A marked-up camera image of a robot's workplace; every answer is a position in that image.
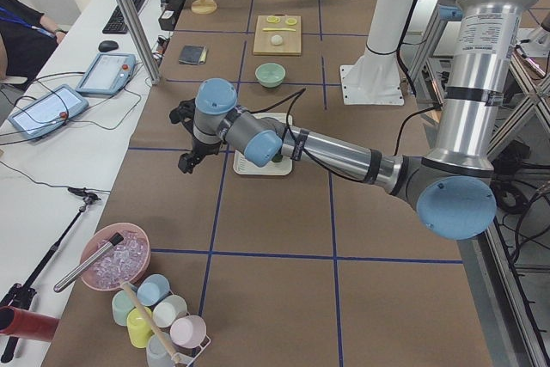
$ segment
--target black mouse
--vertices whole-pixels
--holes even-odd
[[[99,46],[97,46],[97,49],[100,52],[109,52],[114,51],[115,49],[119,48],[119,44],[115,42],[114,40],[103,40]]]

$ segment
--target small green bowl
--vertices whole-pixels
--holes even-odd
[[[286,70],[284,70],[284,67],[273,62],[261,64],[256,68],[256,79],[258,79],[261,86],[266,88],[275,88],[280,85],[285,75]]]

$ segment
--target blue device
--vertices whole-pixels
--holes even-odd
[[[26,139],[36,139],[58,129],[67,119],[74,118],[87,107],[86,99],[70,86],[61,85],[10,115],[8,121]]]
[[[132,54],[98,53],[76,91],[82,95],[115,95],[128,83],[135,66]]]

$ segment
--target person's hand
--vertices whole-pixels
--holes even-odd
[[[58,45],[62,42],[63,39],[65,39],[65,36],[66,36],[66,34],[64,34],[63,32],[56,32],[55,33],[55,38],[58,41]]]

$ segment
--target wooden cutting board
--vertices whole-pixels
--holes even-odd
[[[264,28],[270,29],[295,29],[264,31]],[[272,44],[272,36],[280,35],[283,38],[283,44],[275,46]],[[299,56],[302,54],[302,18],[293,15],[259,15],[256,22],[256,33],[254,36],[254,55],[287,55]]]

